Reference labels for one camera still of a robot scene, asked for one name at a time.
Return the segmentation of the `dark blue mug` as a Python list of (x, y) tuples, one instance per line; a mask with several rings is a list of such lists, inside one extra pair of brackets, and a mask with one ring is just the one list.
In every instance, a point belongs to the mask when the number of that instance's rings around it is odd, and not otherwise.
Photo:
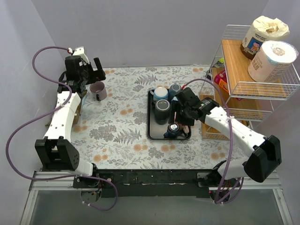
[(164, 138), (175, 139), (179, 134), (180, 128), (177, 123), (171, 123), (167, 127), (167, 131), (164, 133)]

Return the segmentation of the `purple mug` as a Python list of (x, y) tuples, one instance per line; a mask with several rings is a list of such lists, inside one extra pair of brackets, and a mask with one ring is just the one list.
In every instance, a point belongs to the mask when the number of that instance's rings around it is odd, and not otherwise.
[(91, 84), (90, 91), (97, 101), (102, 101), (107, 97), (105, 84), (102, 81)]

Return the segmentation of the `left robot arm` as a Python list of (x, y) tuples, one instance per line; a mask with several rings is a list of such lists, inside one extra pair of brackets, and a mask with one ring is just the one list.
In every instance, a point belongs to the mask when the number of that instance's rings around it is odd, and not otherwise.
[(78, 150), (71, 144), (71, 130), (79, 120), (86, 85), (106, 79), (99, 58), (94, 58), (94, 62), (96, 70), (80, 55), (65, 58), (66, 70), (58, 79), (57, 111), (43, 139), (35, 142), (43, 169), (83, 175), (84, 183), (91, 188), (99, 184), (100, 176), (93, 172), (92, 163), (80, 159)]

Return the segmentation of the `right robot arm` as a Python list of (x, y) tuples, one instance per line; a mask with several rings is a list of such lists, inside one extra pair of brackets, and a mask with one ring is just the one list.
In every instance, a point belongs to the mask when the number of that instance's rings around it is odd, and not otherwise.
[(181, 90), (171, 101), (169, 121), (192, 126), (199, 120), (225, 135), (244, 152), (246, 158), (230, 164), (222, 161), (198, 181), (202, 186), (223, 186), (230, 179), (249, 177), (262, 183), (281, 164), (280, 140), (271, 135), (259, 134), (233, 116), (213, 99), (200, 100), (190, 88)]

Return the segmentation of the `pink mug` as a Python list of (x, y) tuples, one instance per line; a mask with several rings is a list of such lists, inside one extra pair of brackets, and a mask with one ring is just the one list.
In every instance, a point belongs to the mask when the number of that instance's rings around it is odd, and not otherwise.
[(179, 124), (180, 130), (182, 130), (185, 134), (189, 133), (189, 127)]

